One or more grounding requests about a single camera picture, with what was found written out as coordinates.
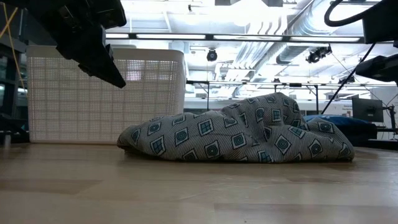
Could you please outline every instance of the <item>blue patterned cloth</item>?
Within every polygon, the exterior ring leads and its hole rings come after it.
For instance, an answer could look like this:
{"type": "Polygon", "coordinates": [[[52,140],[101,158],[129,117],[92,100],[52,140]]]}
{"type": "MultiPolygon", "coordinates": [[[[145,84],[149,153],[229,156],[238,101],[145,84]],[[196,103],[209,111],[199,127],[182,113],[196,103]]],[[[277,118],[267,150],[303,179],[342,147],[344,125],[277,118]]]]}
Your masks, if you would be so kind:
{"type": "Polygon", "coordinates": [[[333,124],[306,123],[296,101],[273,93],[239,101],[221,111],[154,118],[127,128],[118,146],[167,160],[352,160],[354,149],[333,124]]]}

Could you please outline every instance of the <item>ceiling light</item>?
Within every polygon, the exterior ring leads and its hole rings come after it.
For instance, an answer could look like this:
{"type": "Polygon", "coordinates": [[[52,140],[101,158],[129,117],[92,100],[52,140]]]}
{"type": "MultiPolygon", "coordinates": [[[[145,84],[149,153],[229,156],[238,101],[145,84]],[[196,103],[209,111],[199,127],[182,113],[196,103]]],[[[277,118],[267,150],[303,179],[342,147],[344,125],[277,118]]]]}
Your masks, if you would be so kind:
{"type": "Polygon", "coordinates": [[[209,82],[209,84],[242,85],[243,82],[209,82]]]}
{"type": "Polygon", "coordinates": [[[215,40],[251,40],[251,41],[281,41],[278,36],[260,36],[260,35],[214,35],[215,40]]]}
{"type": "Polygon", "coordinates": [[[205,46],[190,46],[189,49],[194,51],[207,51],[209,48],[205,46]]]}
{"type": "Polygon", "coordinates": [[[201,34],[137,34],[137,39],[181,39],[204,40],[206,35],[201,34]]]}
{"type": "Polygon", "coordinates": [[[129,34],[106,34],[108,39],[128,39],[129,34]]]}
{"type": "Polygon", "coordinates": [[[319,37],[319,36],[308,36],[308,37],[291,37],[290,41],[297,41],[297,42],[359,42],[361,38],[359,37],[319,37]]]}

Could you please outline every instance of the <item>white mesh panel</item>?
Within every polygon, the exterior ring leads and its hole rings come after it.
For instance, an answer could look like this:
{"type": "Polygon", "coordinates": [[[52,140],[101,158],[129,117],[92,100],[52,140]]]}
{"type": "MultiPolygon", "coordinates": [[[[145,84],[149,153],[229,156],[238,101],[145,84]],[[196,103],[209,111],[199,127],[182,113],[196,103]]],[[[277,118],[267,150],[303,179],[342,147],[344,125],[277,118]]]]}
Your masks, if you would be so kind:
{"type": "Polygon", "coordinates": [[[30,46],[30,140],[115,143],[130,125],[183,112],[183,53],[114,49],[114,62],[127,83],[123,89],[89,77],[54,47],[30,46]]]}

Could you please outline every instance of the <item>black monitor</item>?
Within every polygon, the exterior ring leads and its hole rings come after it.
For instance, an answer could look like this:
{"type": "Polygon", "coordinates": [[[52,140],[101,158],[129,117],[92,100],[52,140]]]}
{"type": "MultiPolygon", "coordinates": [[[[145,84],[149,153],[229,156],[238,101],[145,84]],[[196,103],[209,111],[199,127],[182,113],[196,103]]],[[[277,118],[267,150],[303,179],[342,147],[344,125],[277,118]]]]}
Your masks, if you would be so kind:
{"type": "Polygon", "coordinates": [[[384,122],[381,100],[353,98],[353,117],[370,122],[384,122]]]}

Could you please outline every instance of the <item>black cable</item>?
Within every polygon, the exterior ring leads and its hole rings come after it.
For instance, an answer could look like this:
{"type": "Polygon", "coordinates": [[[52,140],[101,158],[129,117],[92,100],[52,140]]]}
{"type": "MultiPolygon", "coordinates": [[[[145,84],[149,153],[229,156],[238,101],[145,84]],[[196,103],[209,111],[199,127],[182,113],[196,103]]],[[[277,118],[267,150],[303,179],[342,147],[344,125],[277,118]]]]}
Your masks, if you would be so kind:
{"type": "Polygon", "coordinates": [[[325,24],[330,27],[339,27],[339,26],[345,26],[345,25],[351,24],[353,22],[363,19],[365,16],[369,15],[369,13],[380,8],[380,6],[385,4],[387,1],[395,1],[395,0],[382,0],[382,1],[378,2],[377,4],[375,4],[374,6],[372,6],[370,9],[367,9],[361,13],[358,13],[355,16],[351,16],[347,19],[342,19],[340,21],[331,21],[330,20],[331,12],[334,10],[334,8],[336,6],[338,6],[341,2],[343,2],[343,0],[335,0],[330,4],[330,7],[328,8],[328,10],[325,13],[325,18],[324,18],[325,24]]]}
{"type": "MultiPolygon", "coordinates": [[[[374,46],[376,45],[376,43],[373,43],[372,46],[369,48],[368,52],[366,52],[365,56],[361,59],[361,62],[365,61],[365,59],[368,57],[368,55],[371,53],[372,49],[374,48],[374,46]]],[[[350,73],[350,75],[348,75],[348,77],[346,79],[344,79],[343,83],[340,85],[340,87],[337,89],[336,93],[333,95],[333,97],[330,99],[330,101],[328,102],[328,104],[326,105],[326,107],[323,109],[322,114],[325,113],[325,111],[328,109],[329,105],[331,104],[331,102],[336,98],[338,92],[342,89],[342,87],[347,83],[347,81],[349,80],[349,78],[351,78],[354,73],[356,72],[356,68],[353,69],[353,71],[350,73]]]]}

